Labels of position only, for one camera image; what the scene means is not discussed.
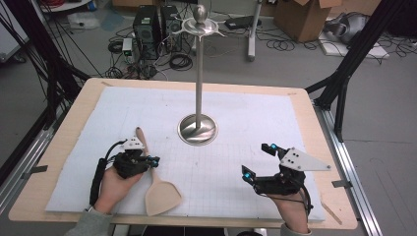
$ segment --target robotic hand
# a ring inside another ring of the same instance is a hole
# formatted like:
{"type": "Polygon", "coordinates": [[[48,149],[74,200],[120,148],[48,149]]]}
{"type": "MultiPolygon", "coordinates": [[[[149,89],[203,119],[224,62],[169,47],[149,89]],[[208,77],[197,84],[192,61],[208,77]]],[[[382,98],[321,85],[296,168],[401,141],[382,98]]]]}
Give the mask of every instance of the robotic hand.
{"type": "Polygon", "coordinates": [[[117,142],[109,149],[107,155],[98,161],[98,165],[95,169],[89,192],[89,204],[91,206],[94,206],[98,199],[101,180],[108,163],[114,162],[113,165],[116,168],[117,173],[124,179],[144,173],[149,168],[157,167],[159,165],[160,158],[158,156],[142,156],[142,153],[144,152],[143,149],[145,148],[146,147],[138,137],[133,137],[130,140],[117,142]],[[121,149],[123,149],[124,152],[119,152],[109,158],[108,156],[117,146],[121,146],[121,149]]]}
{"type": "Polygon", "coordinates": [[[113,166],[117,173],[124,179],[134,175],[144,173],[152,167],[159,165],[160,158],[158,156],[152,157],[142,156],[141,149],[126,150],[126,152],[119,152],[114,158],[113,166]]]}
{"type": "Polygon", "coordinates": [[[257,174],[248,167],[242,165],[242,179],[250,184],[255,193],[260,196],[267,195],[293,195],[303,189],[302,195],[307,214],[313,208],[307,188],[304,185],[306,175],[304,170],[330,170],[330,166],[313,158],[307,153],[296,148],[283,149],[275,144],[262,144],[261,149],[272,156],[278,156],[280,160],[280,172],[267,177],[257,177],[257,174]]]}
{"type": "MultiPolygon", "coordinates": [[[[262,144],[261,149],[275,156],[276,153],[280,160],[288,153],[289,149],[283,149],[277,145],[262,144]]],[[[304,185],[306,175],[303,171],[297,171],[288,167],[279,166],[280,172],[269,177],[257,177],[257,174],[248,167],[242,165],[242,179],[252,185],[258,195],[292,195],[298,193],[304,185]]]]}

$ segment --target white paper sheet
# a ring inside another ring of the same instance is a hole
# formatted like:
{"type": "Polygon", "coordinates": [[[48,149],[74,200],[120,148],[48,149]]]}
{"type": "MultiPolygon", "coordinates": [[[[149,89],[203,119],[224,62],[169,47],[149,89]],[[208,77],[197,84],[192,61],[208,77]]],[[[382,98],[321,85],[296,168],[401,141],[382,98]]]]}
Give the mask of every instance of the white paper sheet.
{"type": "MultiPolygon", "coordinates": [[[[98,159],[116,142],[135,136],[140,126],[153,156],[161,161],[156,172],[174,183],[183,195],[180,206],[165,215],[277,218],[273,202],[255,194],[242,180],[241,165],[258,176],[279,172],[278,158],[261,151],[261,143],[304,150],[297,119],[287,96],[234,92],[204,92],[203,113],[218,124],[216,139],[202,147],[180,140],[182,118],[195,113],[195,92],[152,88],[106,88],[68,156],[48,211],[82,211],[98,159]]],[[[314,177],[306,186],[315,206],[312,220],[324,220],[314,177]]],[[[145,193],[151,184],[146,173],[115,209],[146,214],[145,193]]]]}

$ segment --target electronic equipment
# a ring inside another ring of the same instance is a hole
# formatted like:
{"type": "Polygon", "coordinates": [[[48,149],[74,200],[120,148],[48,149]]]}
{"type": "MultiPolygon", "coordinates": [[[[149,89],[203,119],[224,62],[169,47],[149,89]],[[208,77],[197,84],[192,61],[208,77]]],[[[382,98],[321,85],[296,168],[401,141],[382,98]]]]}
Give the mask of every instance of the electronic equipment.
{"type": "Polygon", "coordinates": [[[156,60],[159,57],[158,47],[161,43],[159,17],[156,6],[139,6],[133,22],[133,30],[138,42],[140,58],[156,60]]]}
{"type": "Polygon", "coordinates": [[[133,51],[133,39],[130,37],[123,39],[123,46],[122,46],[123,55],[125,55],[125,61],[128,64],[135,63],[135,54],[133,51]]]}
{"type": "MultiPolygon", "coordinates": [[[[252,22],[254,21],[254,17],[239,17],[239,18],[231,18],[227,19],[224,22],[224,25],[227,26],[230,30],[238,30],[238,29],[247,29],[252,26],[252,22]]],[[[262,24],[261,20],[258,20],[257,26],[262,24]]]]}
{"type": "Polygon", "coordinates": [[[182,20],[178,14],[176,6],[161,6],[160,18],[162,27],[162,38],[166,40],[165,48],[167,52],[179,52],[182,48],[181,34],[173,32],[181,29],[182,20]]]}

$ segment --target sleeve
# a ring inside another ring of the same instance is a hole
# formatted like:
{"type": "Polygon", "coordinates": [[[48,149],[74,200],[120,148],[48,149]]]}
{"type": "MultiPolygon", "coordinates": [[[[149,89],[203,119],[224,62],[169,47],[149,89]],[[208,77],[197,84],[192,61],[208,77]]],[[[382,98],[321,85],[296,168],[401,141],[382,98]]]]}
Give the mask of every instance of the sleeve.
{"type": "Polygon", "coordinates": [[[308,234],[301,234],[301,233],[296,233],[296,232],[292,231],[291,229],[289,229],[286,226],[286,224],[281,225],[281,236],[304,236],[304,235],[313,236],[311,230],[308,234]]]}
{"type": "Polygon", "coordinates": [[[103,214],[94,208],[84,211],[76,227],[68,231],[65,236],[108,236],[107,231],[113,215],[103,214]]]}

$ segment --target round metal base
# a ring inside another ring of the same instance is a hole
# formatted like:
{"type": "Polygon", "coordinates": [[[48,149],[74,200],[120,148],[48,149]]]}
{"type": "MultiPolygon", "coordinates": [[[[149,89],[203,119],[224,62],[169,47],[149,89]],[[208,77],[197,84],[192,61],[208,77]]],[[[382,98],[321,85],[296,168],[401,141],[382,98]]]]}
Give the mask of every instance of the round metal base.
{"type": "Polygon", "coordinates": [[[178,125],[178,135],[181,140],[192,146],[209,144],[217,136],[217,123],[207,115],[202,114],[201,127],[196,128],[196,114],[189,115],[178,125]]]}

